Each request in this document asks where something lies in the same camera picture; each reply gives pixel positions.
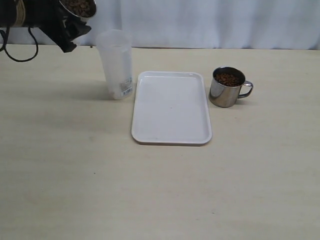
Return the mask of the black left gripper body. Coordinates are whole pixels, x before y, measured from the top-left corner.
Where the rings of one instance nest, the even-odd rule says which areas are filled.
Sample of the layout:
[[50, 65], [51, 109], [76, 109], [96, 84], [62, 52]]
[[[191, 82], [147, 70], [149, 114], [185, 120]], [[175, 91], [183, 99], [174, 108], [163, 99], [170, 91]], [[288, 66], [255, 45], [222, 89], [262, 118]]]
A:
[[76, 48], [63, 23], [65, 12], [59, 0], [25, 0], [23, 3], [25, 27], [39, 28], [64, 53], [70, 53]]

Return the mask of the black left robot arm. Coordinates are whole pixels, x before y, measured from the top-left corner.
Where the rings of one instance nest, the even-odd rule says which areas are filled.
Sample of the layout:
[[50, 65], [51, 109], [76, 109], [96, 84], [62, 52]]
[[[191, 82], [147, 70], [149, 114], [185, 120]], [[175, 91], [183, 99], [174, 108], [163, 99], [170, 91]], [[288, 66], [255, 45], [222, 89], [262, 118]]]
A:
[[97, 12], [94, 0], [2, 0], [2, 28], [38, 28], [64, 53], [76, 48], [74, 40], [86, 35], [87, 21]]

